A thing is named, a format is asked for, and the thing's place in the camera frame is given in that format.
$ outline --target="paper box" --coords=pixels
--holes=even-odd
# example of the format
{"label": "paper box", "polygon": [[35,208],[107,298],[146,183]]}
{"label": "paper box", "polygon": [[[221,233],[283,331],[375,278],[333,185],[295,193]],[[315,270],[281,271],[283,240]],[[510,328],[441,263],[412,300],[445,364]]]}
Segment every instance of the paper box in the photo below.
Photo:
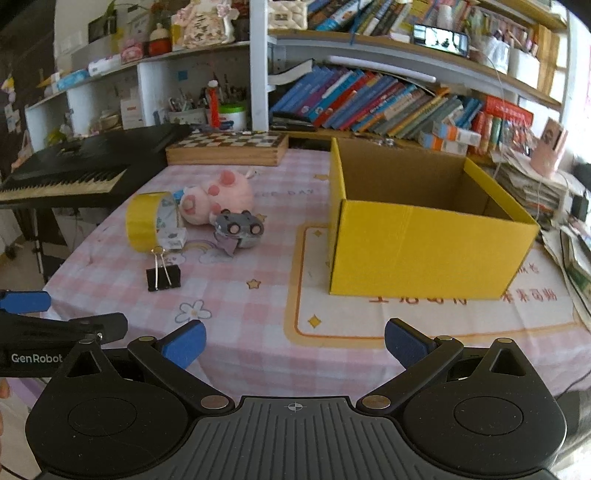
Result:
{"label": "paper box", "polygon": [[124,130],[144,126],[142,105],[139,99],[121,100],[121,122]]}
{"label": "paper box", "polygon": [[330,293],[498,299],[539,227],[475,163],[333,139]]}
{"label": "paper box", "polygon": [[468,145],[464,143],[453,142],[451,140],[444,140],[436,137],[433,134],[426,134],[421,132],[418,136],[418,142],[424,148],[430,148],[431,150],[442,151],[446,153],[453,153],[454,155],[460,155],[465,157],[468,153]]}
{"label": "paper box", "polygon": [[481,135],[463,128],[453,127],[444,123],[433,125],[433,135],[444,140],[465,143],[466,145],[477,147],[480,145]]}

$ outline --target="plush pig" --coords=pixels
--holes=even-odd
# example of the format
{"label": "plush pig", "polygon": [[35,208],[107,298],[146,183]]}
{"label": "plush pig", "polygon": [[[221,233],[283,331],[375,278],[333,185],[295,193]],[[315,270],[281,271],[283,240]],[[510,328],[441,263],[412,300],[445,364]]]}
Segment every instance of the plush pig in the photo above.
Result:
{"label": "plush pig", "polygon": [[216,179],[185,188],[180,202],[181,215],[194,225],[213,224],[225,209],[242,213],[253,207],[254,196],[248,179],[233,170],[223,170]]}

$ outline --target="masking tape roll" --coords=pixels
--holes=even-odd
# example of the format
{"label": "masking tape roll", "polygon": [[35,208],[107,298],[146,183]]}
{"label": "masking tape roll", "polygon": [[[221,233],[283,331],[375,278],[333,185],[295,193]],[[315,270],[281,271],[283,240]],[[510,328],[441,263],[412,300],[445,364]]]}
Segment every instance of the masking tape roll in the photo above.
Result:
{"label": "masking tape roll", "polygon": [[138,252],[149,253],[156,247],[163,247],[158,240],[158,230],[182,226],[177,204],[170,192],[136,195],[127,207],[127,238]]}

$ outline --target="book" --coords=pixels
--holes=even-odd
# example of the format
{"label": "book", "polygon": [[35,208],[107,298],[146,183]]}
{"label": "book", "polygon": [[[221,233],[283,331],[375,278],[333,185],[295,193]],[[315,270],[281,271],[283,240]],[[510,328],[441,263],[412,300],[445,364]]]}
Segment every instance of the book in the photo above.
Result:
{"label": "book", "polygon": [[398,14],[403,8],[404,5],[399,3],[390,5],[390,8],[388,8],[388,11],[385,13],[382,21],[380,22],[379,27],[374,30],[374,37],[388,33],[390,31],[390,27],[396,21]]}
{"label": "book", "polygon": [[379,23],[382,21],[383,17],[386,16],[387,12],[391,8],[391,5],[394,3],[394,0],[386,0],[380,9],[376,12],[374,17],[369,22],[369,25],[363,32],[364,35],[371,35],[374,30],[378,27]]}
{"label": "book", "polygon": [[320,100],[322,100],[322,96],[324,95],[326,90],[328,90],[332,85],[334,85],[334,83],[338,79],[340,79],[346,71],[346,69],[335,70],[332,76],[324,83],[324,85],[320,87],[313,95],[310,95],[310,97],[308,97],[308,99],[300,108],[300,111],[296,113],[300,116],[306,117],[308,113],[310,113],[310,111],[312,111],[314,107],[318,105]]}
{"label": "book", "polygon": [[405,33],[405,32],[399,32],[400,26],[402,25],[402,22],[404,22],[406,20],[406,18],[408,17],[408,14],[411,12],[412,8],[413,8],[412,2],[404,5],[404,7],[402,8],[402,11],[398,14],[398,16],[396,17],[396,20],[394,20],[394,23],[392,23],[392,25],[390,26],[390,33],[391,34]]}
{"label": "book", "polygon": [[[482,139],[482,131],[484,130],[484,124],[486,122],[486,113],[478,112],[476,118],[472,121],[472,131],[480,134],[480,138]],[[478,150],[480,148],[480,144],[478,147],[470,147],[470,153],[478,154]]]}
{"label": "book", "polygon": [[365,29],[368,27],[369,23],[374,19],[375,14],[380,9],[381,5],[386,0],[374,0],[369,6],[365,9],[361,20],[359,21],[359,26],[357,27],[355,33],[359,35],[365,35]]}
{"label": "book", "polygon": [[482,94],[479,98],[484,101],[482,107],[484,113],[489,113],[492,116],[497,116],[519,125],[525,125],[527,128],[531,128],[531,125],[534,123],[534,114],[514,103],[503,102],[502,99],[492,95]]}
{"label": "book", "polygon": [[322,100],[318,105],[310,112],[308,119],[313,123],[323,112],[326,110],[332,102],[334,102],[342,93],[353,85],[359,78],[364,75],[362,70],[349,70],[334,85],[322,95]]}
{"label": "book", "polygon": [[468,114],[468,116],[466,117],[466,120],[464,122],[462,122],[461,125],[456,125],[456,126],[459,128],[464,128],[464,129],[470,128],[470,125],[472,124],[472,120],[474,120],[474,117],[478,114],[478,112],[480,112],[480,110],[482,110],[482,102],[480,100],[478,100],[478,103],[476,104],[474,109]]}
{"label": "book", "polygon": [[413,34],[415,24],[424,24],[435,7],[436,0],[413,0],[406,19],[398,27],[399,33]]}
{"label": "book", "polygon": [[482,139],[480,141],[480,146],[478,146],[478,150],[476,150],[477,155],[486,155],[488,151],[488,142],[491,140],[491,132],[492,132],[492,119],[493,116],[489,113],[485,113],[485,120],[484,126],[482,127]]}
{"label": "book", "polygon": [[305,84],[307,84],[312,77],[316,74],[320,73],[321,68],[319,66],[315,66],[312,68],[312,71],[304,75],[300,80],[298,80],[293,87],[291,87],[287,93],[279,99],[279,101],[273,105],[269,111],[270,112],[281,112],[283,107],[295,96],[298,92],[303,88]]}
{"label": "book", "polygon": [[350,0],[331,0],[321,10],[318,10],[311,17],[308,17],[308,30],[314,30],[349,1]]}
{"label": "book", "polygon": [[331,0],[314,0],[310,5],[308,5],[308,19],[311,18],[311,16],[318,10],[324,8],[330,1]]}
{"label": "book", "polygon": [[383,82],[368,89],[355,105],[352,105],[347,111],[343,112],[339,120],[335,122],[334,128],[345,130],[345,125],[350,125],[369,104],[376,98],[380,98],[384,92],[397,82],[398,80],[394,77],[387,76]]}
{"label": "book", "polygon": [[343,92],[325,111],[324,114],[318,117],[315,125],[323,126],[328,128],[332,120],[334,120],[337,112],[341,111],[346,105],[353,102],[359,92],[366,88],[367,85],[372,85],[377,82],[381,76],[376,75],[374,72],[366,72],[357,82]]}
{"label": "book", "polygon": [[469,128],[469,125],[472,124],[472,120],[478,114],[480,110],[482,110],[483,102],[477,98],[467,98],[467,103],[464,105],[464,114],[462,117],[456,122],[456,127],[458,128]]}
{"label": "book", "polygon": [[334,14],[324,20],[316,27],[318,31],[330,32],[347,24],[353,20],[360,10],[367,7],[372,0],[350,0],[347,4],[339,8]]}
{"label": "book", "polygon": [[410,84],[406,86],[404,90],[394,94],[391,98],[384,102],[376,111],[372,112],[372,115],[368,115],[363,120],[359,121],[357,124],[354,124],[353,131],[367,131],[375,123],[379,122],[382,119],[385,119],[385,113],[389,108],[393,108],[394,105],[396,105],[403,99],[408,98],[415,90],[417,90],[417,86],[415,84]]}
{"label": "book", "polygon": [[412,114],[410,114],[408,117],[406,117],[401,123],[396,125],[392,130],[388,131],[388,135],[391,137],[396,136],[396,134],[398,132],[402,131],[402,129],[404,129],[413,120],[418,118],[422,113],[426,112],[429,108],[431,108],[431,106],[436,105],[438,102],[440,102],[444,96],[449,94],[449,92],[450,92],[449,88],[446,88],[446,87],[439,89],[436,92],[437,95],[434,98],[430,99],[420,109],[414,111]]}
{"label": "book", "polygon": [[433,116],[434,113],[439,110],[444,103],[446,103],[447,98],[441,97],[438,98],[435,102],[431,103],[430,105],[426,105],[426,109],[420,113],[415,119],[413,119],[410,123],[408,123],[405,127],[402,128],[395,136],[396,138],[405,138],[412,130],[414,130],[417,125],[423,123],[424,121],[428,120]]}
{"label": "book", "polygon": [[421,90],[413,90],[411,93],[406,93],[404,96],[401,96],[391,105],[384,109],[382,113],[375,115],[371,118],[366,125],[360,129],[360,132],[369,131],[374,132],[377,127],[383,125],[384,123],[388,122],[392,117],[398,115],[402,110],[408,107],[411,103],[415,100],[420,98],[424,92]]}
{"label": "book", "polygon": [[370,92],[376,85],[386,81],[388,79],[387,76],[383,75],[376,75],[374,78],[369,80],[363,87],[361,87],[357,95],[352,97],[349,101],[345,102],[338,110],[333,112],[333,115],[324,123],[325,128],[336,128],[336,125],[340,125],[343,115],[346,115],[347,112],[350,111],[351,108],[354,108],[355,105],[363,102],[363,100],[367,96],[367,92]]}
{"label": "book", "polygon": [[396,12],[397,8],[399,7],[399,5],[400,4],[398,4],[396,2],[388,3],[388,8],[386,8],[382,12],[381,17],[375,23],[374,27],[372,28],[372,31],[368,35],[372,35],[374,37],[377,37],[377,36],[383,35],[385,32],[387,32],[388,29],[386,28],[386,25],[390,26],[392,24],[392,22],[394,22],[393,15],[395,15],[395,12]]}
{"label": "book", "polygon": [[388,90],[384,92],[382,96],[376,98],[369,105],[366,105],[365,108],[361,110],[356,116],[351,117],[349,120],[347,120],[343,127],[352,128],[353,124],[362,121],[367,116],[371,117],[382,105],[385,105],[390,98],[395,96],[398,92],[400,92],[403,89],[404,84],[402,82],[398,81],[394,83]]}
{"label": "book", "polygon": [[289,102],[285,104],[282,111],[293,112],[299,110],[311,93],[315,92],[322,84],[332,75],[332,72],[327,67],[322,67],[320,72],[311,77],[308,82],[303,84],[302,88],[294,95]]}
{"label": "book", "polygon": [[488,152],[492,152],[495,150],[496,146],[499,144],[499,137],[501,135],[501,125],[503,120],[500,118],[494,117],[492,119],[492,129],[491,129],[491,139],[488,142]]}
{"label": "book", "polygon": [[416,100],[408,102],[406,106],[401,111],[399,111],[397,115],[390,118],[390,120],[380,122],[377,126],[373,128],[373,132],[378,135],[388,135],[390,131],[397,128],[407,118],[409,118],[411,115],[420,110],[432,98],[428,96],[425,92],[422,93],[423,95],[420,95]]}
{"label": "book", "polygon": [[416,140],[421,132],[430,132],[436,122],[443,122],[451,112],[461,105],[462,101],[457,96],[454,95],[449,97],[445,103],[433,113],[432,116],[428,117],[422,123],[417,125],[406,136],[406,138]]}
{"label": "book", "polygon": [[368,81],[375,77],[374,72],[365,72],[362,76],[360,76],[354,83],[352,83],[346,90],[342,92],[334,101],[326,106],[323,112],[314,120],[314,125],[316,127],[321,126],[324,122],[326,122],[330,116],[335,112],[335,110],[339,109],[343,104],[349,99],[351,93],[356,92],[360,88],[362,88]]}

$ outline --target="human hand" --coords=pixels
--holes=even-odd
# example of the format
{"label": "human hand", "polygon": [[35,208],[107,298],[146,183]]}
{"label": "human hand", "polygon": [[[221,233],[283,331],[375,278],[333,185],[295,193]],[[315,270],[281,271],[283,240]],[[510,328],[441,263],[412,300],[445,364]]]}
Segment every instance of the human hand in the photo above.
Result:
{"label": "human hand", "polygon": [[[10,387],[5,378],[0,380],[0,398],[8,398],[10,396]],[[0,436],[4,432],[4,424],[2,423],[2,412],[0,412]],[[2,458],[2,442],[0,441],[0,459]]]}

